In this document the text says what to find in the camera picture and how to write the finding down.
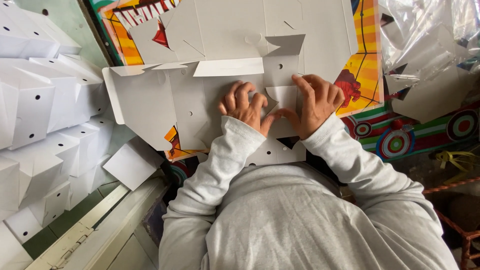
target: colorful printed board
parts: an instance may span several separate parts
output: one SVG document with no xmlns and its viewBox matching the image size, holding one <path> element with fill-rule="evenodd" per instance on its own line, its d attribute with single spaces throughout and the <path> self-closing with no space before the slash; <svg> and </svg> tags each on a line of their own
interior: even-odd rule
<svg viewBox="0 0 480 270">
<path fill-rule="evenodd" d="M 160 13 L 175 7 L 179 0 L 89 0 L 97 19 L 116 50 L 116 56 L 124 65 L 143 64 L 142 58 L 128 30 L 145 20 L 155 19 Z M 383 84 L 380 49 L 380 20 L 377 0 L 351 0 L 359 52 L 344 67 L 335 84 L 342 88 L 345 102 L 337 111 L 339 117 L 383 106 Z M 165 30 L 159 30 L 153 40 L 168 46 Z M 175 138 L 176 128 L 165 136 Z M 172 150 L 166 151 L 169 160 L 187 158 L 196 152 L 184 150 L 172 141 Z"/>
<path fill-rule="evenodd" d="M 477 101 L 428 123 L 409 125 L 408 129 L 397 129 L 392 123 L 397 119 L 403 123 L 414 120 L 387 107 L 344 117 L 342 121 L 346 132 L 364 150 L 383 160 L 395 160 L 478 137 L 479 107 Z"/>
</svg>

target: cartoon illustration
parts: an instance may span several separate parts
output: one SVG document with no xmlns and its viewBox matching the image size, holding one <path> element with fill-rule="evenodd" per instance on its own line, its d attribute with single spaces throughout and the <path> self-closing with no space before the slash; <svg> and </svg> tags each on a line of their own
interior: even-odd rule
<svg viewBox="0 0 480 270">
<path fill-rule="evenodd" d="M 357 82 L 355 76 L 348 69 L 344 69 L 340 72 L 340 75 L 335 81 L 335 85 L 343 90 L 345 101 L 340 108 L 348 107 L 350 99 L 355 102 L 360 98 L 361 92 L 359 91 L 361 84 Z"/>
</svg>

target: tiled floor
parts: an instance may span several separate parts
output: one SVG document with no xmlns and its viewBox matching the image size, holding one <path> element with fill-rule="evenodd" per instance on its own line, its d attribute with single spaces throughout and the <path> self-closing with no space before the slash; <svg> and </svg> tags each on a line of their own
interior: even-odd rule
<svg viewBox="0 0 480 270">
<path fill-rule="evenodd" d="M 30 254 L 32 259 L 38 258 L 38 256 L 40 256 L 60 236 L 67 232 L 75 223 L 77 223 L 85 214 L 87 214 L 119 185 L 120 182 L 115 181 L 100 186 L 71 211 L 65 211 L 56 220 L 50 223 L 49 226 L 25 242 L 25 244 L 23 244 L 25 250 Z"/>
</svg>

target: stack of white boxes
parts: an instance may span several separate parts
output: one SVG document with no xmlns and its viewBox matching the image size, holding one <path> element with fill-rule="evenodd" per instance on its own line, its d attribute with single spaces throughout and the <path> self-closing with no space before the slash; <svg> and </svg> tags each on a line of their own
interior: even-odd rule
<svg viewBox="0 0 480 270">
<path fill-rule="evenodd" d="M 0 3 L 0 270 L 103 184 L 113 121 L 100 68 L 46 16 Z"/>
</svg>

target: person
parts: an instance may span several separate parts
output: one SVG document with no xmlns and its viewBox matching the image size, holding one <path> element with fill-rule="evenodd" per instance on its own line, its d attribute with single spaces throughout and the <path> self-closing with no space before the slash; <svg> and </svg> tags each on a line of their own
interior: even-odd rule
<svg viewBox="0 0 480 270">
<path fill-rule="evenodd" d="M 178 190 L 163 216 L 159 265 L 165 270 L 457 269 L 420 183 L 362 149 L 335 111 L 342 90 L 315 75 L 292 76 L 301 117 L 266 116 L 266 97 L 236 82 L 219 105 L 223 136 Z M 355 194 L 303 162 L 248 166 L 275 119 L 286 117 L 301 142 Z"/>
</svg>

